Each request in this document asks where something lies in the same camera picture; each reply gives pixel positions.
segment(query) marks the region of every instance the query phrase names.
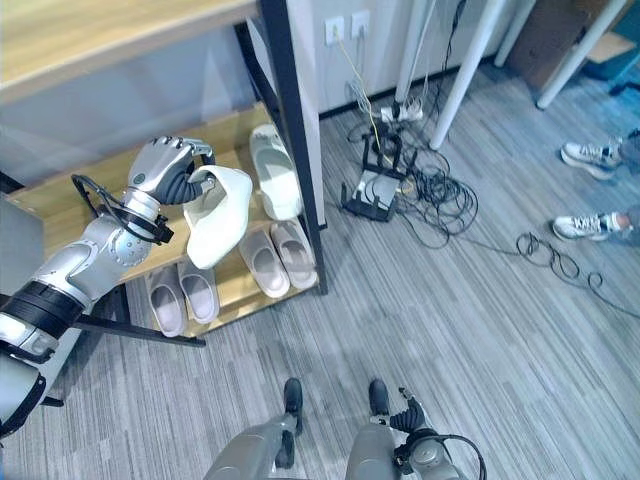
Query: shoe rack shelf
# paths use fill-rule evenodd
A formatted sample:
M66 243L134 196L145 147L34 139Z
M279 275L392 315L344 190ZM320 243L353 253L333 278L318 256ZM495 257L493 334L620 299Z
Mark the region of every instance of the shoe rack shelf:
M27 97L257 12L256 0L10 0L0 95Z
M218 165L239 168L251 176L254 190L249 204L248 229L271 223L271 219L262 207L259 183L249 153L251 131L266 122L270 122L269 115L264 106L259 103L249 110L176 134L205 140L214 146ZM89 209L71 183L71 173L87 175L104 185L116 197L120 197L127 185L129 168L139 149L138 146L99 163L52 177L38 186L23 188L9 196L12 203L42 219L45 256L52 255L58 249L79 238L86 225L92 220ZM163 207L161 213L169 218L168 224L174 231L171 242L161 246L154 245L149 257L129 270L122 278L122 282L175 263L186 256L189 228L182 216L182 207ZM275 300L262 293L237 248L234 248L215 267L215 274L220 298L220 314L209 325L190 321L184 333L185 336L201 335L283 299ZM284 298L298 293L301 293L301 290L292 287ZM136 324L149 325L151 321L150 318L133 319L133 323Z

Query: sneaker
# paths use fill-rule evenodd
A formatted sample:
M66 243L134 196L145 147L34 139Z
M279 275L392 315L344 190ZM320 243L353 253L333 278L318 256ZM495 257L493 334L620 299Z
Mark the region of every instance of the sneaker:
M584 168L598 180L608 180L620 165L619 148L619 145L565 143L560 156L567 165Z
M605 240L611 230L606 215L558 217L553 221L553 233L562 240L588 238L596 242Z
M389 415L389 392L382 380L376 378L369 384L369 408L371 415Z

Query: white pole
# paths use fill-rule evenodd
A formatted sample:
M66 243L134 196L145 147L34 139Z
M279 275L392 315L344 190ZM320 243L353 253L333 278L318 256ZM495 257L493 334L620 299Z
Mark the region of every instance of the white pole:
M542 95L538 99L538 108L547 108L549 104L556 97L558 92L562 90L565 83L571 78L571 75L575 73L577 68L587 56L587 53L591 51L598 39L602 36L609 24L616 18L616 15L622 10L626 0L610 0L607 6L604 7L602 13L593 22L589 31L585 34L582 41L575 47L574 51L567 57L562 64L562 67L551 78L549 83L542 91Z
M453 122L453 117L455 117L462 98L469 87L469 83L471 83L471 78L478 68L484 49L487 47L487 43L489 43L489 39L491 38L491 34L493 33L493 29L496 26L505 2L506 0L488 0L482 11L469 50L467 50L467 54L462 61L460 71L458 75L456 75L456 81L447 98L444 110L438 119L433 137L429 142L429 146L434 150L438 150L442 146L444 137L447 135L451 122Z
M509 30L507 30L502 43L500 44L500 49L496 54L496 58L493 61L493 64L496 67L503 67L504 62L509 56L513 45L516 43L518 39L518 35L522 31L522 27L524 27L527 18L529 18L529 14L533 9L533 6L536 4L536 0L520 0L518 5L518 9L516 10L515 15L513 16L513 20L511 21L511 25L509 25Z
M395 95L395 101L400 105L405 102L407 95L409 95L409 87L418 63L418 54L420 53L435 4L435 0L428 2L413 0L409 30L404 43L404 54L400 65L400 73L398 74L398 86L396 87Z

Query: white wall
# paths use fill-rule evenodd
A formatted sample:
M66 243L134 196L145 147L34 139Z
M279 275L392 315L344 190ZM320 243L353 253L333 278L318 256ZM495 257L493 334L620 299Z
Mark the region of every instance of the white wall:
M414 79L423 77L427 58L430 58L429 73L441 71L451 21L458 0L434 0L435 9L429 23L425 43L420 53ZM511 21L517 0L510 0L485 51L485 56L494 54ZM449 68L460 65L485 0L468 0L453 38ZM351 67L340 47L325 46L324 20L336 16L345 18L344 46L354 63L363 73L367 94L371 95L395 87L402 61L404 38L409 25L411 0L323 0L314 2L316 63L320 86L320 111L353 101L346 82L354 78ZM364 40L351 39L351 14L360 10L370 11L369 33Z
M232 27L0 110L0 170L29 185L254 102Z

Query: white shoe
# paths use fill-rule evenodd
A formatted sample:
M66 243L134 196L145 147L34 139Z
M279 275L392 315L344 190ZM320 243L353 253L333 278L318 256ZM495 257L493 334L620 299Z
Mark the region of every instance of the white shoe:
M215 184L183 206L191 230L187 254L201 270L212 268L235 247L247 229L251 178L242 170L205 165L193 172L189 182L202 182L208 175Z
M166 337L181 335L187 326L187 307L175 265L155 270L145 277L149 303L160 331Z
M289 277L267 232L262 229L249 232L239 248L253 278L267 296L280 298L289 291Z
M271 225L271 239L278 251L291 284L304 290L318 280L311 246L297 220Z
M215 320L220 311L220 300L213 270L200 270L186 259L178 263L178 278L182 292L191 305L193 319L200 324Z
M300 215L302 198L298 177L276 128L265 124L254 129L249 148L267 215L274 220L288 220Z
M606 216L558 217L553 221L553 232L562 240L588 238L596 242L609 236Z
M583 168L598 180L613 177L620 165L620 145L581 145L565 143L560 149L562 161L571 167Z

